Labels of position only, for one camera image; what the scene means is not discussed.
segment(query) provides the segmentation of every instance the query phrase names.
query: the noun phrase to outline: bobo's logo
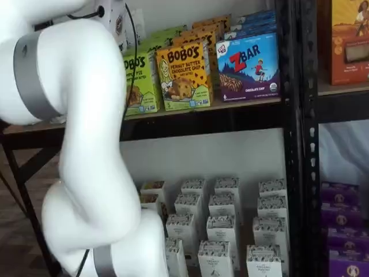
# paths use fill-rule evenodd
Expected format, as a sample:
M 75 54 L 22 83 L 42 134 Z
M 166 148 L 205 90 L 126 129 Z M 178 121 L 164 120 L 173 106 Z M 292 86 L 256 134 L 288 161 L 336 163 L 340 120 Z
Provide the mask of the bobo's logo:
M 360 270 L 357 266 L 355 265 L 350 265 L 348 268 L 347 268 L 347 274 L 348 276 L 350 277 L 358 277 L 359 274 L 360 274 Z
M 198 50 L 198 46 L 192 46 L 191 48 L 183 49 L 180 51 L 171 51 L 168 53 L 168 61 L 169 63 L 172 63 L 174 60 L 185 61 L 188 57 L 196 59 L 199 56 Z
M 247 67 L 246 61 L 256 57 L 258 54 L 260 54 L 259 46 L 255 44 L 252 46 L 252 49 L 248 48 L 247 51 L 237 52 L 230 56 L 229 61 L 235 64 L 235 72 L 239 72 Z

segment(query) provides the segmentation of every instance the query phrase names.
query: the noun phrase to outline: white pastry box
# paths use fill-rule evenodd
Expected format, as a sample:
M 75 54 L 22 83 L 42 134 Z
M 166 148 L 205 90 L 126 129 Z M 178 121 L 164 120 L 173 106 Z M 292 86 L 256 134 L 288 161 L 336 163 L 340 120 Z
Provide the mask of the white pastry box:
M 167 232 L 170 238 L 179 238 L 183 242 L 184 257 L 189 266 L 198 266 L 199 239 L 194 215 L 169 215 Z
M 203 214 L 201 195 L 180 193 L 174 203 L 178 215 L 193 214 L 200 239 L 206 239 L 206 219 Z
M 230 243 L 201 241 L 198 259 L 202 277 L 234 277 Z
M 253 232 L 256 245 L 278 245 L 281 251 L 282 272 L 289 276 L 286 221 L 284 218 L 254 218 Z
M 240 270 L 239 232 L 233 215 L 210 216 L 206 224 L 210 241 L 229 241 L 234 270 Z
M 247 246 L 247 272 L 249 277 L 282 277 L 278 246 Z
M 189 277 L 181 239 L 167 238 L 165 240 L 165 255 L 169 277 Z
M 215 181 L 215 194 L 224 193 L 224 192 L 231 192 L 235 196 L 235 205 L 236 205 L 236 212 L 237 217 L 240 220 L 240 224 L 243 225 L 244 218 L 243 218 L 243 210 L 241 205 L 240 193 L 239 193 L 239 178 L 218 178 Z
M 287 247 L 289 250 L 289 224 L 288 208 L 285 196 L 266 196 L 258 198 L 258 216 L 260 217 L 278 217 L 286 219 Z

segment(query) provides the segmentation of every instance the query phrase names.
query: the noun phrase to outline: product display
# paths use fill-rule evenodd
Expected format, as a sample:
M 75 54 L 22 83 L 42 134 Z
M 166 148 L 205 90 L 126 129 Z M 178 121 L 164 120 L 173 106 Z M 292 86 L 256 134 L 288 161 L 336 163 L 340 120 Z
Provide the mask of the product display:
M 167 111 L 211 105 L 213 87 L 206 43 L 159 49 L 157 64 Z
M 237 218 L 240 220 L 240 224 L 244 224 L 243 208 L 241 206 L 241 199 L 239 193 L 239 178 L 218 178 L 215 181 L 215 194 L 230 192 L 235 196 L 235 205 Z
M 346 204 L 322 203 L 322 226 L 363 227 L 360 206 Z
M 224 101 L 277 97 L 280 91 L 275 33 L 217 43 Z
M 198 266 L 199 239 L 194 215 L 169 215 L 166 226 L 170 238 L 182 240 L 187 265 Z
M 329 250 L 329 277 L 337 276 L 369 276 L 369 257 L 354 250 Z
M 134 54 L 135 50 L 133 48 L 124 54 L 127 76 L 126 101 L 129 100 L 127 115 L 156 113 L 160 109 L 161 89 L 155 51 L 148 46 L 139 47 L 136 61 L 134 60 Z M 132 95 L 130 96 L 134 65 L 136 66 L 136 72 Z
M 169 277 L 189 277 L 181 239 L 165 239 L 165 255 L 167 257 Z
M 210 19 L 206 19 L 206 20 L 202 20 L 202 21 L 198 21 L 198 22 L 195 22 L 193 25 L 192 25 L 192 28 L 198 28 L 198 27 L 201 27 L 201 26 L 207 26 L 207 25 L 212 25 L 214 23 L 218 23 L 218 22 L 222 22 L 224 24 L 224 30 L 226 32 L 229 31 L 229 28 L 230 28 L 230 23 L 231 23 L 231 15 L 226 15 L 226 16 L 217 16 L 217 17 L 214 17 L 214 18 L 210 18 Z
M 282 277 L 278 246 L 247 246 L 247 271 L 250 277 Z
M 180 190 L 182 193 L 196 193 L 201 196 L 202 211 L 206 220 L 209 216 L 209 197 L 213 194 L 209 183 L 205 179 L 188 179 L 182 183 Z
M 328 203 L 343 203 L 346 205 L 359 205 L 359 186 L 322 182 L 321 199 Z
M 233 215 L 236 224 L 239 224 L 235 208 L 235 196 L 233 193 L 225 192 L 211 195 L 209 201 L 210 216 Z
M 359 251 L 369 250 L 369 231 L 366 229 L 328 228 L 327 246 Z
M 176 213 L 179 215 L 193 214 L 197 233 L 200 239 L 207 239 L 206 217 L 202 210 L 201 195 L 197 193 L 180 193 L 174 203 Z
M 284 218 L 254 218 L 253 232 L 256 245 L 278 245 L 281 252 L 283 274 L 289 276 L 287 230 Z
M 198 259 L 202 277 L 234 277 L 229 242 L 201 241 Z
M 210 241 L 229 241 L 234 270 L 240 270 L 239 231 L 234 216 L 210 216 L 206 224 Z
M 166 220 L 168 218 L 168 213 L 174 212 L 174 201 L 171 201 L 168 188 L 166 186 L 165 181 L 156 181 L 156 182 L 147 182 L 144 183 L 141 187 L 141 195 L 146 194 L 157 194 L 159 198 L 159 202 L 161 204 L 161 214 L 163 215 L 163 219 Z
M 368 2 L 318 1 L 319 52 L 333 85 L 368 81 Z
M 258 198 L 259 217 L 278 217 L 286 220 L 287 227 L 287 247 L 289 250 L 289 224 L 288 208 L 285 196 L 266 196 Z
M 141 207 L 157 212 L 163 218 L 159 196 L 157 194 L 143 194 L 140 196 Z

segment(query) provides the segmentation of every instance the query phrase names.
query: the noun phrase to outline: robotic arm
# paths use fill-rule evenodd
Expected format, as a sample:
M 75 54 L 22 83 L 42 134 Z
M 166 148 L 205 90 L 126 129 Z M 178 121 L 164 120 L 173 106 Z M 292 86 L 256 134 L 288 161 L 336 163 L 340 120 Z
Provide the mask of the robotic arm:
M 141 211 L 120 153 L 126 79 L 115 39 L 93 20 L 32 32 L 33 24 L 88 2 L 4 1 L 0 118 L 27 125 L 67 114 L 61 180 L 44 199 L 42 223 L 50 251 L 71 276 L 90 249 L 80 276 L 166 277 L 161 219 Z

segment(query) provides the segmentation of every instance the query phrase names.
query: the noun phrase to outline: purple package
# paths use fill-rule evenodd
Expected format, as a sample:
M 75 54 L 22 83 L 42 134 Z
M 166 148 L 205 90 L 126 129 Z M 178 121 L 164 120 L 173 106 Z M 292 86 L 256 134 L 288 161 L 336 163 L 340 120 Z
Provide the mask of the purple package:
M 355 250 L 329 250 L 330 277 L 369 276 L 369 255 Z
M 352 228 L 328 228 L 328 247 L 369 252 L 369 230 Z
M 322 182 L 322 202 L 359 205 L 359 186 L 334 182 Z
M 322 203 L 322 225 L 325 227 L 363 227 L 360 206 Z

